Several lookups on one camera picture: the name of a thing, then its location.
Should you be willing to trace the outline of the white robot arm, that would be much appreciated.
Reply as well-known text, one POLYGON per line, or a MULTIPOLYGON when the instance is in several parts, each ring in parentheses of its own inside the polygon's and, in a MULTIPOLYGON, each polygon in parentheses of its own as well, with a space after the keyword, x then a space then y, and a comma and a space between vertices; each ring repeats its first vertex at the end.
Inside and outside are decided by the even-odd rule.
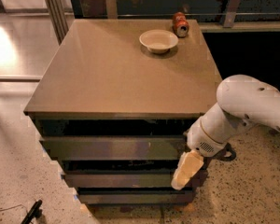
POLYGON ((188 152, 181 155, 171 182, 181 190, 229 139, 257 124, 280 132, 280 91, 246 75, 234 75, 217 87, 217 102, 187 130, 188 152))

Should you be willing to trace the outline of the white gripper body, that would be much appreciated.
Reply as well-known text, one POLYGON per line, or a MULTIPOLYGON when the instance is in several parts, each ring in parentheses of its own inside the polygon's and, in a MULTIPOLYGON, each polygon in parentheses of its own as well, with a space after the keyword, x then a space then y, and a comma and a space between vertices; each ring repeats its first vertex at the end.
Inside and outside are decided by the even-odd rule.
POLYGON ((204 157, 213 157, 227 144, 227 120, 199 117, 187 132, 187 145, 204 157))

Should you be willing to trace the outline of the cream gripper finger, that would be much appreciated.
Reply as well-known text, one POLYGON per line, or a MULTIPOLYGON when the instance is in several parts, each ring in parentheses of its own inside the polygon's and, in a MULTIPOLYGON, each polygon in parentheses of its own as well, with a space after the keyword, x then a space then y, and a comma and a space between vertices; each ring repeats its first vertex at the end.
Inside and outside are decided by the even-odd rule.
POLYGON ((203 156, 195 150, 184 152, 178 162, 173 174, 171 186, 173 189, 181 190, 203 167, 203 156))

